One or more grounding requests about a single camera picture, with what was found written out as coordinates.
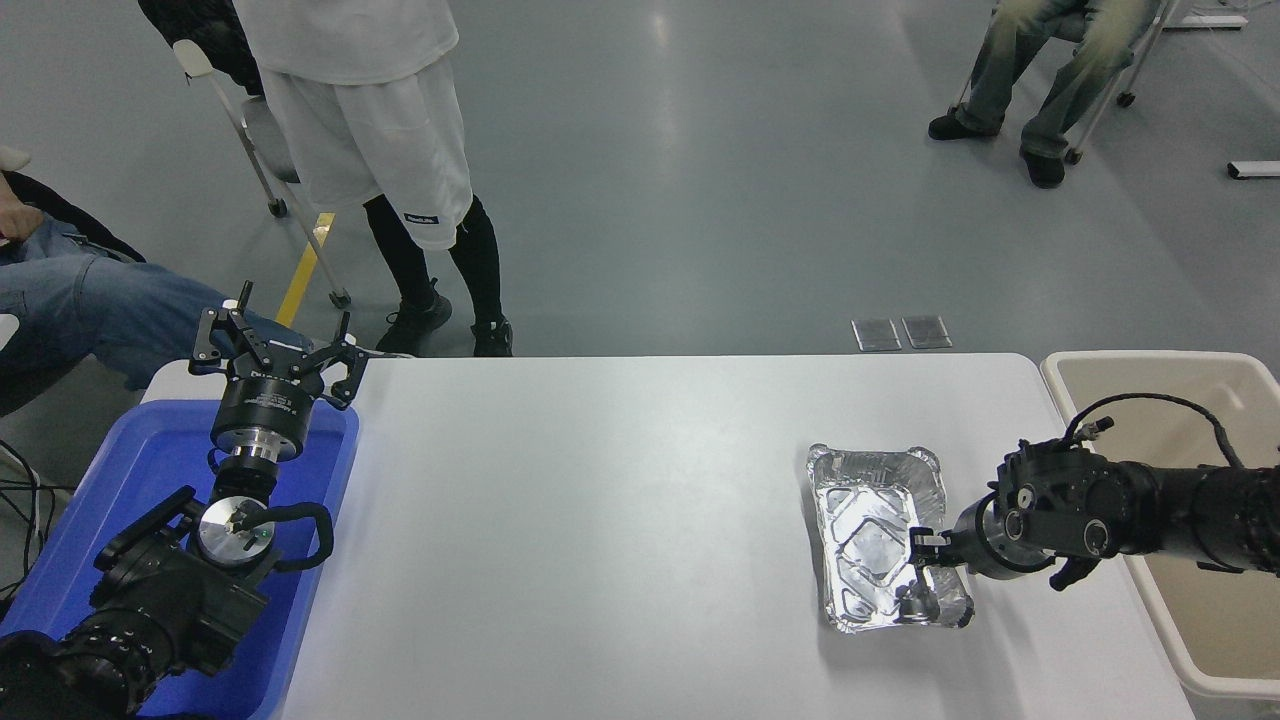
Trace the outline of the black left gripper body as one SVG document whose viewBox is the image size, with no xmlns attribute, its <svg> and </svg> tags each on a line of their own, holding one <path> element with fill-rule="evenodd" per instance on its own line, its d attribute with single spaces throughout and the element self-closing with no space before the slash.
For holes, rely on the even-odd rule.
<svg viewBox="0 0 1280 720">
<path fill-rule="evenodd" d="M 301 383 L 270 375 L 229 375 L 212 423 L 212 443 L 241 447 L 274 434 L 282 447 L 303 447 L 317 396 Z"/>
</svg>

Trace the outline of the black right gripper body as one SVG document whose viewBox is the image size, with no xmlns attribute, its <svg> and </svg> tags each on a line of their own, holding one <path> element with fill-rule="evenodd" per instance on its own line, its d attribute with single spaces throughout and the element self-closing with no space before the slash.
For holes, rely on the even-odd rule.
<svg viewBox="0 0 1280 720">
<path fill-rule="evenodd" d="M 986 529 L 993 501 L 995 496 L 977 501 L 960 514 L 951 530 L 943 533 L 948 543 L 940 551 L 942 566 L 964 568 L 970 574 L 993 580 L 1012 578 L 1012 571 L 993 548 Z"/>
</svg>

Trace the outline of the person's hand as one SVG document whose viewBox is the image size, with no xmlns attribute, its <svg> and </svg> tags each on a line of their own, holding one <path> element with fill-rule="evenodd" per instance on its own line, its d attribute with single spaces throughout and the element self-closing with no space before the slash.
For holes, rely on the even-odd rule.
<svg viewBox="0 0 1280 720">
<path fill-rule="evenodd" d="M 44 214 L 23 202 L 1 204 L 1 246 L 24 243 L 44 224 Z"/>
</svg>

